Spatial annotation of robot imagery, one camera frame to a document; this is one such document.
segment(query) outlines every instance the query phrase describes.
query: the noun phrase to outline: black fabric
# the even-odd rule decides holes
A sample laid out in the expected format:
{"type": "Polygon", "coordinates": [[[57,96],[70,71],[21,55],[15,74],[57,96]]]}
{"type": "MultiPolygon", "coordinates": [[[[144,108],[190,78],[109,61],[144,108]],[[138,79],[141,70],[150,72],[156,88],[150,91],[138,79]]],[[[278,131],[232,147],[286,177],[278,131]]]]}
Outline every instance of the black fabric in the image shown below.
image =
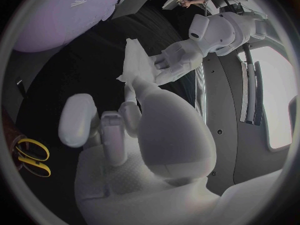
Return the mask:
{"type": "MultiPolygon", "coordinates": [[[[33,193],[52,212],[70,224],[85,224],[75,203],[74,180],[81,148],[63,145],[58,138],[59,119],[68,97],[90,94],[98,113],[116,111],[124,101],[122,74],[126,39],[138,39],[149,56],[159,54],[182,40],[172,25],[154,8],[143,7],[137,14],[100,22],[65,46],[43,67],[21,105],[17,126],[50,152],[44,163],[48,178],[20,171],[33,193]]],[[[195,73],[161,86],[195,103],[195,73]]]]}

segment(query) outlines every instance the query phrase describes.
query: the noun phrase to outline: scissors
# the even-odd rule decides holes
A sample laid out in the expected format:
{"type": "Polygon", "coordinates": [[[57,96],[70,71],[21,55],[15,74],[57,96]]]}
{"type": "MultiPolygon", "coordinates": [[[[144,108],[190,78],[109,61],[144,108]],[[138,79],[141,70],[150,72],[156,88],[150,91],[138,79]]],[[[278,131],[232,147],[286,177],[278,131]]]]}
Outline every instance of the scissors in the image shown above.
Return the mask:
{"type": "Polygon", "coordinates": [[[50,156],[49,150],[45,145],[33,139],[23,138],[17,142],[15,149],[18,151],[18,160],[23,162],[24,168],[29,172],[45,178],[51,175],[50,168],[41,163],[48,160],[50,156]],[[30,150],[30,146],[26,149],[25,146],[22,146],[24,142],[34,144],[34,149],[30,150]]]}

